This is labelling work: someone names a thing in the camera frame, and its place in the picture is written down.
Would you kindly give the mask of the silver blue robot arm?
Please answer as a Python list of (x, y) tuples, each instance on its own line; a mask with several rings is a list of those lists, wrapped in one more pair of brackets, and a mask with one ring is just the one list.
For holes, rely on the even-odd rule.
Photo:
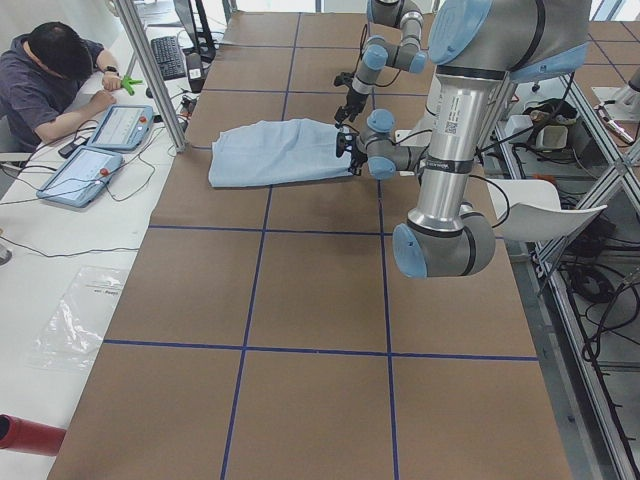
[(411, 1), (372, 1), (370, 21), (399, 29), (398, 44), (367, 39), (358, 68), (339, 82), (348, 88), (337, 123), (364, 109), (380, 72), (392, 67), (419, 73), (435, 67), (436, 104), (417, 131), (422, 146), (391, 137), (393, 115), (373, 111), (350, 142), (350, 171), (367, 169), (377, 179), (412, 171), (420, 181), (417, 205), (395, 227), (399, 270), (412, 278), (475, 274), (492, 260), (495, 237), (486, 217), (465, 200), (492, 92), (504, 81), (546, 80), (569, 74), (585, 61), (590, 5), (586, 1), (448, 1), (425, 26)]
[(392, 43), (381, 35), (361, 37), (354, 70), (334, 78), (336, 87), (347, 87), (345, 103), (334, 115), (337, 127), (353, 122), (363, 112), (368, 97), (380, 86), (378, 78), (384, 68), (418, 74), (427, 63), (427, 52), (421, 45), (424, 17), (414, 1), (368, 1), (366, 13), (370, 24), (395, 29), (400, 39)]

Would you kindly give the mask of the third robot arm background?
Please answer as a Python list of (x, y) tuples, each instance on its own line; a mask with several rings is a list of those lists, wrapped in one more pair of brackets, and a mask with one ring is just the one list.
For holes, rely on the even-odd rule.
[(593, 87), (592, 91), (606, 118), (621, 122), (639, 121), (639, 70), (622, 87)]

